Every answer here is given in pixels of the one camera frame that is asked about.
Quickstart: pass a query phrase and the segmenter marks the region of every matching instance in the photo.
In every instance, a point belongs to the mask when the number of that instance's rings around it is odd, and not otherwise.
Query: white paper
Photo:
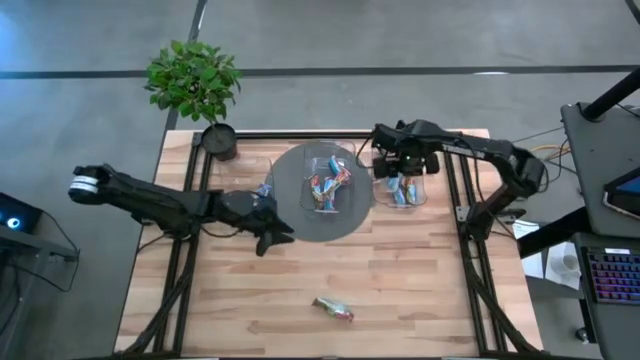
[[[513,223],[513,235],[519,239],[530,232],[534,232],[540,228],[540,225],[527,221],[516,220]],[[533,254],[522,259],[522,268],[526,276],[544,279],[542,272],[542,255],[540,253]]]
[[[562,257],[564,255],[578,256],[576,253],[576,247],[571,242],[564,242],[549,248],[549,255],[547,256],[547,270],[546,278],[549,281],[553,281],[556,284],[566,285],[572,289],[580,289],[580,272],[576,274],[561,275],[558,274],[551,267],[551,259],[555,257]]]

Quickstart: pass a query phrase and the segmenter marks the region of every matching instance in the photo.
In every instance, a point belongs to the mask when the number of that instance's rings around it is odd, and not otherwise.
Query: potted plant
[[[175,109],[182,117],[201,118],[210,126],[202,136],[203,147],[220,161],[237,154],[236,133],[219,120],[227,118],[227,101],[235,105],[233,88],[240,92],[241,74],[233,66],[233,56],[220,54],[219,47],[203,43],[171,42],[153,59],[145,89],[153,91],[149,101],[160,110]]]

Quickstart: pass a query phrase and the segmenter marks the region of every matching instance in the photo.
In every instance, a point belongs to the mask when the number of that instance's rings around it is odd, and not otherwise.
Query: green leaves
[[[182,43],[180,41],[171,40],[171,49],[178,55],[183,54]]]
[[[214,67],[210,66],[204,69],[200,77],[202,78],[202,80],[211,80],[216,76],[217,73],[218,71]]]
[[[182,103],[178,106],[178,111],[182,117],[187,117],[193,113],[194,106],[191,103]]]
[[[176,109],[193,121],[217,122],[227,118],[227,100],[235,104],[233,88],[241,90],[234,57],[220,54],[219,47],[203,43],[172,41],[160,50],[148,70],[145,89],[152,91],[150,104]]]

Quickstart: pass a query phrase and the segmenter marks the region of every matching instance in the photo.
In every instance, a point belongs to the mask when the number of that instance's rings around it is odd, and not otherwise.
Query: desk
[[[488,136],[486,130],[468,133]],[[192,137],[191,131],[167,133],[157,184],[182,190]],[[275,162],[303,142],[239,140],[238,150],[240,157]],[[361,140],[354,143],[359,147]],[[479,165],[482,188],[489,194],[500,178],[490,164]],[[215,175],[214,165],[210,188],[221,187]],[[256,240],[248,235],[219,239],[201,234],[182,355],[476,355],[446,172],[425,175],[425,191],[429,199],[422,207],[402,211],[375,204],[344,238],[275,246],[263,258],[255,256]],[[208,226],[231,232],[224,225]],[[145,229],[141,244],[158,235],[157,228]],[[487,247],[499,303],[527,340],[542,348],[516,243],[494,235]],[[115,350],[131,344],[156,312],[170,248],[170,240],[161,240],[137,257]],[[332,319],[312,307],[317,296],[351,305],[354,322]],[[492,344],[486,309],[483,318]],[[169,319],[167,346],[173,321],[175,316]]]
[[[607,111],[609,119],[601,123],[587,121],[577,105],[565,105],[561,112],[585,206],[519,239],[520,255],[526,257],[565,240],[574,241],[579,254],[583,248],[640,251],[638,220],[609,209],[602,201],[605,184],[638,167],[638,118],[620,108]],[[588,274],[590,265],[579,257],[583,275]],[[606,359],[635,357],[640,307],[597,302],[589,276],[582,276],[581,286],[589,340],[599,344]]]
[[[13,359],[23,344],[23,329],[33,302],[34,289],[41,281],[35,275],[15,268],[7,271],[10,264],[13,262],[43,276],[47,268],[64,266],[66,262],[75,262],[74,266],[77,266],[79,253],[40,235],[22,233],[4,226],[0,226],[0,248],[5,250],[0,253],[0,266],[3,267],[0,269],[0,299],[3,304],[0,308],[3,323],[0,326],[6,326],[0,334],[0,359]],[[65,261],[50,261],[54,257]]]

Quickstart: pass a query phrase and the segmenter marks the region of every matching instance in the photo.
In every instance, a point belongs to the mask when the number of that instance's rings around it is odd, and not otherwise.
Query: gray concrete floor
[[[187,38],[195,5],[6,0],[0,71],[143,69],[170,39]],[[210,0],[200,39],[235,53],[243,68],[619,65],[640,62],[638,35],[623,1]],[[513,140],[559,126],[560,106],[589,101],[624,75],[248,78],[229,121],[238,129],[329,129],[424,118]],[[141,229],[117,209],[72,203],[66,191],[79,164],[108,162],[153,178],[166,113],[148,105],[143,84],[0,80],[0,191],[47,209],[82,248],[72,292],[38,290],[21,358],[98,356],[113,347]],[[556,132],[520,145],[563,139]],[[527,218],[552,221],[577,208],[576,187],[565,173],[523,204]],[[535,299],[534,307],[546,350],[599,356],[572,338],[582,326],[575,300]]]

